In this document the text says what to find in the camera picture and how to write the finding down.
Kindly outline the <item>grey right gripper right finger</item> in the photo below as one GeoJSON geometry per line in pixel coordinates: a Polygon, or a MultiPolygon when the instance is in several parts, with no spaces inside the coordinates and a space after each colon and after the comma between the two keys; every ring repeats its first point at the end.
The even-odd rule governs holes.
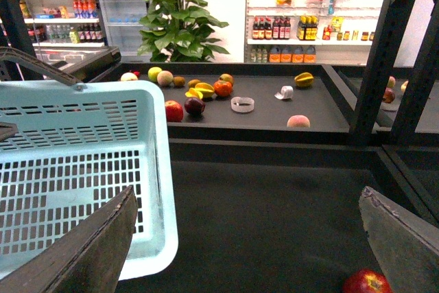
{"type": "Polygon", "coordinates": [[[438,227],[372,187],[359,197],[368,243],[393,292],[438,291],[438,227]]]}

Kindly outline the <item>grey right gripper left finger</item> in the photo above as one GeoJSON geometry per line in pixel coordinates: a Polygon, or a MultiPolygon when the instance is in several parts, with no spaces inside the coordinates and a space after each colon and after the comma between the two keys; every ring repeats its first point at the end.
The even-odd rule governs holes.
{"type": "Polygon", "coordinates": [[[114,292],[137,219],[126,187],[41,254],[1,280],[2,292],[114,292]]]}

